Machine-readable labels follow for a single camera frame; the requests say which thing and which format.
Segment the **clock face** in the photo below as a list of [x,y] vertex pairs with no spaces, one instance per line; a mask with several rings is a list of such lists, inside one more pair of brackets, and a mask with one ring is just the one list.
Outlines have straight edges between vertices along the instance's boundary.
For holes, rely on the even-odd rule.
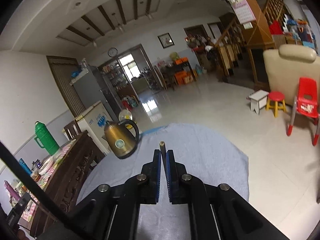
[[118,50],[116,48],[111,48],[108,50],[108,55],[110,57],[115,57],[115,56],[117,56],[117,54],[118,54]]

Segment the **headrest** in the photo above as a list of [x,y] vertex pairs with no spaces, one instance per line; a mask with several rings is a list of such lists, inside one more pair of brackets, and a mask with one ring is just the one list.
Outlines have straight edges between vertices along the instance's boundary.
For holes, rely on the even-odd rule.
[[314,49],[294,44],[283,44],[279,47],[279,55],[287,60],[313,63],[317,53]]

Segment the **child's chair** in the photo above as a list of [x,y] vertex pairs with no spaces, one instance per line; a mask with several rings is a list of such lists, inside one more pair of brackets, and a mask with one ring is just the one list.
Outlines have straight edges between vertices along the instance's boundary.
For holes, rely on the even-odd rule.
[[314,124],[317,124],[315,137],[312,141],[313,146],[318,142],[320,132],[320,122],[318,113],[318,96],[317,83],[312,78],[301,77],[299,79],[298,96],[295,96],[292,108],[290,125],[287,131],[287,136],[292,133],[293,123],[296,112],[314,119]]

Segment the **gold kettle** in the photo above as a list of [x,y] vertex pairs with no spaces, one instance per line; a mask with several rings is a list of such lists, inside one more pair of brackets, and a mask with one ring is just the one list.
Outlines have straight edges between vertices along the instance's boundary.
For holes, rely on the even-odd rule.
[[[126,124],[133,126],[136,137],[125,127]],[[137,149],[139,129],[136,123],[130,119],[123,120],[120,123],[107,121],[104,134],[111,150],[119,159],[129,157]]]

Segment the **framed picture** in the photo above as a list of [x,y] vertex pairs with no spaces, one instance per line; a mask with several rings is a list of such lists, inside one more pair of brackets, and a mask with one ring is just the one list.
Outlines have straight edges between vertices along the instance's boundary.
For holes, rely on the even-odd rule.
[[174,45],[173,40],[171,39],[171,36],[169,33],[159,35],[158,39],[162,45],[162,48],[164,49]]

